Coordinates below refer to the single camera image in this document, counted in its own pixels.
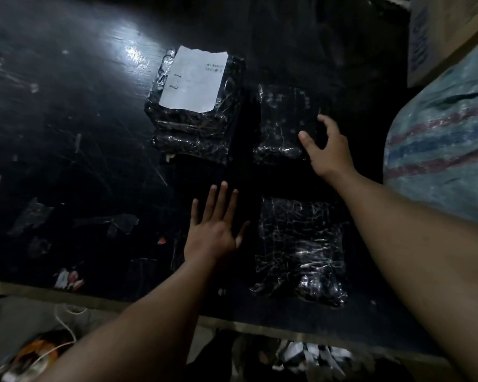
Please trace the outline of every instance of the forearm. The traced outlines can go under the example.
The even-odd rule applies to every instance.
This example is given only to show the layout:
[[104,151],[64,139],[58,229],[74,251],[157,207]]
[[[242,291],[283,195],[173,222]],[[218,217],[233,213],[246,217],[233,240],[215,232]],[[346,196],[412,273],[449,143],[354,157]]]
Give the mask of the forearm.
[[478,379],[478,225],[350,173],[331,180],[383,275],[439,343]]
[[114,321],[78,342],[39,381],[177,379],[213,270],[209,261],[184,263]]

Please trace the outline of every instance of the hand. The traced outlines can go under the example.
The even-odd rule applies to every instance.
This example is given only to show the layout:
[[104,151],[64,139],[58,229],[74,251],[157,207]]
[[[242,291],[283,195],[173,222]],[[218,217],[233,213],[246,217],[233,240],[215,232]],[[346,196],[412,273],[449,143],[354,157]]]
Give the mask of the hand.
[[232,255],[241,245],[244,232],[250,222],[246,221],[242,225],[236,238],[232,236],[232,221],[236,212],[239,192],[234,189],[228,208],[226,208],[227,187],[228,184],[223,181],[216,206],[217,187],[216,185],[210,187],[200,223],[198,222],[198,200],[193,200],[190,231],[187,234],[184,248],[186,261],[208,260],[212,265],[216,265],[223,258]]
[[321,150],[306,131],[299,132],[299,140],[306,149],[313,170],[329,184],[348,173],[356,172],[352,163],[347,138],[340,134],[338,125],[330,117],[318,115],[317,119],[324,122],[327,128],[328,143]]

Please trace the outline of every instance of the finger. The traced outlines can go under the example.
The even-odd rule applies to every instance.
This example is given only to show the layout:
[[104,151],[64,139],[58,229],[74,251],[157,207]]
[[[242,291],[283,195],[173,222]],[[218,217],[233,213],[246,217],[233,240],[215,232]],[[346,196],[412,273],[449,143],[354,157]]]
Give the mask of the finger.
[[223,181],[220,187],[220,194],[217,195],[216,208],[214,208],[214,213],[212,219],[219,221],[223,219],[223,214],[225,213],[225,203],[227,201],[227,188],[228,183]]
[[205,203],[204,214],[202,216],[202,222],[209,221],[212,217],[212,212],[214,212],[214,198],[216,196],[216,185],[212,185],[209,190],[209,195],[207,196],[207,202]]
[[340,130],[338,129],[338,125],[329,116],[327,116],[327,115],[317,115],[317,119],[319,121],[324,122],[324,124],[326,125],[328,137],[330,137],[332,135],[335,135],[335,134],[340,134]]
[[198,225],[198,199],[194,199],[191,204],[191,222],[190,225]]
[[241,227],[241,230],[239,231],[239,233],[237,234],[237,237],[236,237],[236,248],[239,248],[241,246],[241,243],[242,243],[242,240],[244,238],[244,233],[246,232],[246,228],[248,227],[248,225],[250,224],[249,221],[246,221],[242,227]]
[[306,131],[300,131],[298,136],[310,158],[313,158],[320,149]]
[[234,214],[236,213],[238,194],[239,194],[239,191],[237,189],[234,189],[234,191],[232,192],[232,196],[230,197],[230,202],[228,204],[227,212],[225,213],[225,217],[223,217],[223,221],[229,227],[232,226],[232,221],[234,220]]

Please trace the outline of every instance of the plastic-wrapped parcel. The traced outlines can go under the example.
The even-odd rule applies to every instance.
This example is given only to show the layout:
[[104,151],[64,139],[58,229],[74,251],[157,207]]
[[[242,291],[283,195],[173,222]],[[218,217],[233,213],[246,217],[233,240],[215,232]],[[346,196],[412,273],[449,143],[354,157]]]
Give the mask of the plastic-wrapped parcel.
[[384,150],[384,182],[478,222],[478,46],[396,116]]
[[261,124],[253,161],[276,165],[302,158],[298,133],[304,130],[316,139],[317,115],[326,114],[329,103],[323,96],[302,89],[262,84],[257,99],[261,103]]
[[262,198],[255,256],[259,295],[297,295],[342,306],[347,300],[343,224],[326,203]]
[[188,154],[224,164],[241,108],[246,64],[238,57],[228,57],[216,105],[200,113],[159,104],[175,55],[174,50],[166,52],[145,104],[154,124],[152,142],[162,153]]

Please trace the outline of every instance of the person's left hand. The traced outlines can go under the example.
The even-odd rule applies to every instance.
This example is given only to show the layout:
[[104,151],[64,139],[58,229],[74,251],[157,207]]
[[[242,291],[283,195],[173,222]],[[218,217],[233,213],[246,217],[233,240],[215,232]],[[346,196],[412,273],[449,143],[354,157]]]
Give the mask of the person's left hand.
[[237,189],[234,189],[230,197],[230,203],[226,207],[228,184],[221,183],[220,193],[215,197],[217,186],[210,187],[209,196],[205,203],[202,221],[198,221],[198,200],[194,199],[191,205],[191,224],[187,234],[184,258],[186,262],[191,260],[205,260],[212,265],[222,262],[224,258],[231,256],[242,243],[246,227],[250,223],[246,221],[237,237],[232,236],[232,221],[237,206]]

